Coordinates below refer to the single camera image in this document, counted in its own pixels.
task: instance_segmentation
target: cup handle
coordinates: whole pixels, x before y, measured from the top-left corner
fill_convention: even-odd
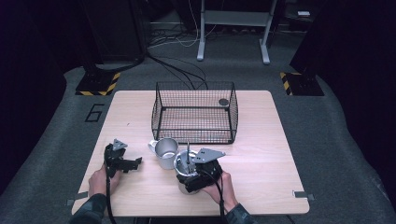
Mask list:
[[[156,140],[151,140],[148,143],[148,148],[151,149],[151,151],[153,153],[155,153],[155,146],[157,145],[157,143],[158,143],[158,141],[156,141]]]

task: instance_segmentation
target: wooden table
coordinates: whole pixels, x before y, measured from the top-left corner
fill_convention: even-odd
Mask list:
[[[232,174],[237,200],[252,215],[303,214],[306,198],[288,141],[269,91],[236,91],[239,121],[231,145],[205,145],[224,151],[219,158],[224,171]],[[118,217],[218,216],[219,206],[203,191],[180,192],[174,170],[164,170],[148,142],[155,91],[118,91],[108,110],[79,192],[88,190],[88,179],[103,163],[105,147],[115,138],[128,144],[125,160],[143,157],[137,171],[122,174],[111,195],[112,212]],[[191,145],[199,151],[201,146]],[[74,214],[88,198],[75,201]]]

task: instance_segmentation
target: wire mesh cage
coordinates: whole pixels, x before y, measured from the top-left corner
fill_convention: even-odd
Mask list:
[[[157,82],[151,116],[155,140],[231,144],[238,125],[233,82]]]

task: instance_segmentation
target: silver cup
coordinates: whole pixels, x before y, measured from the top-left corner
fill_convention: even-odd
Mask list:
[[[174,160],[178,153],[178,142],[173,138],[162,138],[159,141],[151,140],[149,149],[157,156],[158,163],[165,170],[175,169]]]
[[[176,158],[174,161],[176,174],[183,175],[186,177],[198,175],[195,172],[195,165],[191,161],[191,159],[194,158],[197,153],[195,151],[190,151],[189,155],[187,155],[187,153],[188,153],[187,150],[181,150],[176,155]],[[180,183],[179,181],[177,181],[177,185],[178,185],[178,188],[180,189],[180,191],[184,194],[195,194],[199,191],[199,190],[196,190],[196,191],[188,192],[186,190],[185,185]]]

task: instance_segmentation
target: yellow black hazard tape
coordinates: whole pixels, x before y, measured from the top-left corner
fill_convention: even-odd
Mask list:
[[[114,75],[111,80],[110,85],[108,86],[106,91],[76,91],[76,95],[110,95],[113,92],[114,88],[116,88],[117,81],[119,80],[120,73]]]
[[[300,73],[283,73],[283,72],[280,73],[280,77],[282,78],[283,87],[285,88],[286,94],[293,95],[293,92],[291,91],[288,79],[286,78],[286,74],[300,75]]]

